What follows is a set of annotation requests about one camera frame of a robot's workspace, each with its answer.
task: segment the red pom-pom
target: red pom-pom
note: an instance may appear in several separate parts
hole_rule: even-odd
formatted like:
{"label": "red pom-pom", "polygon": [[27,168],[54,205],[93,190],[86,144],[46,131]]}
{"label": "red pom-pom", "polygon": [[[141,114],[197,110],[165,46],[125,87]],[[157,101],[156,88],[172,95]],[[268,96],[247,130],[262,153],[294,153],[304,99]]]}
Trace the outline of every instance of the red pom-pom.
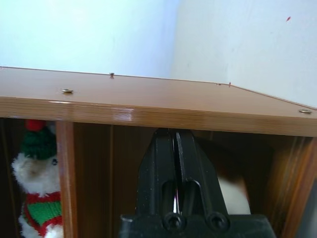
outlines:
{"label": "red pom-pom", "polygon": [[42,130],[44,126],[46,126],[46,121],[44,121],[44,120],[31,120],[31,119],[28,119],[25,122],[25,127],[28,130],[30,130],[30,131]]}

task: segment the bolt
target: bolt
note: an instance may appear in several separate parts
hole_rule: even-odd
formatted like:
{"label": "bolt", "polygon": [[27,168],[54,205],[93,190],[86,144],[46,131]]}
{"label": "bolt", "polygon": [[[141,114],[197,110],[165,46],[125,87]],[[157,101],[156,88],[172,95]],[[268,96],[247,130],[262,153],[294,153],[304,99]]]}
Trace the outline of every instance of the bolt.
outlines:
{"label": "bolt", "polygon": [[65,88],[62,90],[62,92],[71,94],[71,93],[73,93],[73,90]]}
{"label": "bolt", "polygon": [[307,109],[300,109],[299,112],[300,112],[300,113],[306,113],[306,114],[312,113],[311,110],[307,110]]}
{"label": "bolt", "polygon": [[185,228],[186,220],[178,213],[168,213],[163,219],[163,225],[170,232],[179,232]]}
{"label": "bolt", "polygon": [[211,229],[217,232],[223,232],[229,228],[228,219],[219,212],[212,213],[208,217],[207,223]]}

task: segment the shelf top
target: shelf top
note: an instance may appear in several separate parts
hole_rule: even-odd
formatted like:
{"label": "shelf top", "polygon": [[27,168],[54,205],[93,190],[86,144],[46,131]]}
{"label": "shelf top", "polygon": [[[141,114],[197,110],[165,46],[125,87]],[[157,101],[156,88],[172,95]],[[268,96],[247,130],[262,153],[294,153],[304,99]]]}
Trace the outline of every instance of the shelf top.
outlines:
{"label": "shelf top", "polygon": [[228,84],[10,67],[0,117],[317,136],[316,109]]}

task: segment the white wall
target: white wall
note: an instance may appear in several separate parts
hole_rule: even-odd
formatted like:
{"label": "white wall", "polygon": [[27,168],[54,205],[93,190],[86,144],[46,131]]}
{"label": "white wall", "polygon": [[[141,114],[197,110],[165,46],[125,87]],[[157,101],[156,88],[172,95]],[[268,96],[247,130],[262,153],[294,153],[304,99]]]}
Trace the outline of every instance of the white wall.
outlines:
{"label": "white wall", "polygon": [[171,77],[226,82],[226,29],[221,0],[182,0],[177,17]]}
{"label": "white wall", "polygon": [[227,6],[228,81],[317,107],[317,1],[230,0]]}
{"label": "white wall", "polygon": [[316,65],[317,0],[181,3],[173,78],[232,82],[317,107]]}
{"label": "white wall", "polygon": [[0,0],[0,65],[170,77],[179,0]]}

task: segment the green knit hat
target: green knit hat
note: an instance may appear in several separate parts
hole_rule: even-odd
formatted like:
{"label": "green knit hat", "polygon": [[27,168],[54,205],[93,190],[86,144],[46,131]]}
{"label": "green knit hat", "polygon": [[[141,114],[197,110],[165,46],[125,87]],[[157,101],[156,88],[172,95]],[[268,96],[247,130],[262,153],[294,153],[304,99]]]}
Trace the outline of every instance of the green knit hat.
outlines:
{"label": "green knit hat", "polygon": [[44,120],[26,120],[27,132],[21,145],[26,157],[45,160],[56,155],[56,137]]}

